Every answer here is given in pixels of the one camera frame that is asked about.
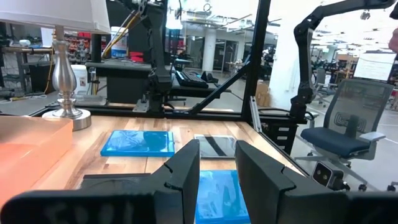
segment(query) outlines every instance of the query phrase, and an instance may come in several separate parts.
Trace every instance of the keyboard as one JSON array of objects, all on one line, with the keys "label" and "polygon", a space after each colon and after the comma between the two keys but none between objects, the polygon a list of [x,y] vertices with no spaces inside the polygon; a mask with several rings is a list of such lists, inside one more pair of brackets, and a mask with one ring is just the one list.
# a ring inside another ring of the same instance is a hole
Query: keyboard
[{"label": "keyboard", "polygon": [[175,72],[175,77],[180,84],[180,86],[187,86],[187,87],[197,87],[197,88],[209,88],[207,83],[198,78],[196,75],[188,74],[185,72]]}]

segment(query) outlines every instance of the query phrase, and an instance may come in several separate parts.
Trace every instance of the pink box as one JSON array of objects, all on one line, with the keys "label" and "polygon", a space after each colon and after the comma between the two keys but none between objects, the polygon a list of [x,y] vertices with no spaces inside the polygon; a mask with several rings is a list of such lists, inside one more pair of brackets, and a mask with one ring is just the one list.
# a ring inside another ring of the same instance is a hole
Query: pink box
[{"label": "pink box", "polygon": [[72,129],[70,119],[0,116],[0,207],[72,148]]}]

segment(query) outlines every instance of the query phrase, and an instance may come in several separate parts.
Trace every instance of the chair wheel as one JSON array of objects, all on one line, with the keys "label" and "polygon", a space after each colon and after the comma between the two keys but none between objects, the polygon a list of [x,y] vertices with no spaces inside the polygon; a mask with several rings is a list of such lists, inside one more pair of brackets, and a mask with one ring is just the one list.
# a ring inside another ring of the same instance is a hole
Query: chair wheel
[{"label": "chair wheel", "polygon": [[364,184],[361,184],[361,185],[359,185],[359,187],[358,187],[358,190],[359,190],[359,191],[362,191],[362,192],[365,192],[366,189],[368,189],[368,187],[367,187],[366,185],[364,185]]},{"label": "chair wheel", "polygon": [[388,185],[387,186],[387,191],[395,192],[396,188],[393,185]]}]

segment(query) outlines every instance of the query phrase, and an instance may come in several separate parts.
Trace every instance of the lamp shade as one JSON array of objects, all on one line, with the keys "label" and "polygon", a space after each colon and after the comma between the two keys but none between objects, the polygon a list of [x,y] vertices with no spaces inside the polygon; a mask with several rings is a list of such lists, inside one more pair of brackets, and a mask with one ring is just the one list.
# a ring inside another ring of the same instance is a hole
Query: lamp shade
[{"label": "lamp shade", "polygon": [[105,0],[11,0],[0,21],[99,34],[111,32]]}]

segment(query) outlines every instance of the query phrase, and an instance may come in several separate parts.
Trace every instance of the chair seat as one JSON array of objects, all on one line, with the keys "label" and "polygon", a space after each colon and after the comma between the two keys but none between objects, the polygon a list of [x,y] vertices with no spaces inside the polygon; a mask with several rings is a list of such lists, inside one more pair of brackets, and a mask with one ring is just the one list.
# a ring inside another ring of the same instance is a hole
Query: chair seat
[{"label": "chair seat", "polygon": [[342,158],[349,158],[351,153],[366,150],[370,147],[370,143],[349,138],[344,134],[323,127],[304,129],[301,132],[301,137],[314,146],[337,154]]}]

